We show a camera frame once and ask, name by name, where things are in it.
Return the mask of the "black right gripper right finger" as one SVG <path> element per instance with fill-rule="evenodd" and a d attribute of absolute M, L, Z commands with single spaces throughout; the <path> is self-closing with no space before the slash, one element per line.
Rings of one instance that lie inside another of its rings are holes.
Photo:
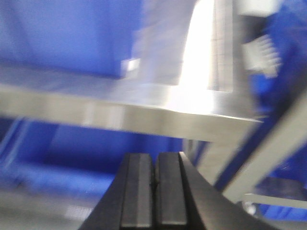
<path fill-rule="evenodd" d="M 163 152 L 156 165 L 158 230 L 272 230 L 213 188 L 184 153 Z"/>

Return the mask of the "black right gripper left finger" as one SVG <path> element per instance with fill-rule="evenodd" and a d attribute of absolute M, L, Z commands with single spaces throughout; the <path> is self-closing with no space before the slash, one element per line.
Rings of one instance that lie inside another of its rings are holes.
<path fill-rule="evenodd" d="M 149 154 L 126 154 L 83 230 L 152 230 L 154 173 Z"/>

